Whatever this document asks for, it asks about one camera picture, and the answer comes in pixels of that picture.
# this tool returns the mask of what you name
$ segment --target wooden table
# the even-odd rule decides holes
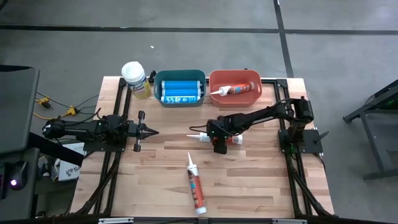
[[[303,79],[287,80],[292,98],[307,98]],[[118,82],[119,77],[104,77],[97,104],[101,115],[113,113]],[[186,170],[189,152],[199,169],[207,206],[204,217],[294,217],[286,161],[277,138],[278,120],[252,126],[243,133],[243,144],[228,146],[226,155],[214,153],[211,143],[186,137],[194,134],[189,126],[206,124],[207,119],[273,105],[273,86],[263,84],[262,96],[250,108],[216,108],[208,95],[203,105],[196,108],[164,108],[154,96],[145,100],[131,97],[129,119],[137,121],[138,111],[144,110],[144,122],[160,134],[141,141],[138,153],[132,151],[135,139],[128,140],[119,167],[112,216],[196,217]],[[95,152],[84,160],[71,212],[81,208],[97,187],[103,157],[103,152]],[[325,209],[333,213],[319,158],[303,154],[303,164],[308,187]],[[105,190],[102,208],[107,195]],[[301,191],[298,195],[304,212]]]

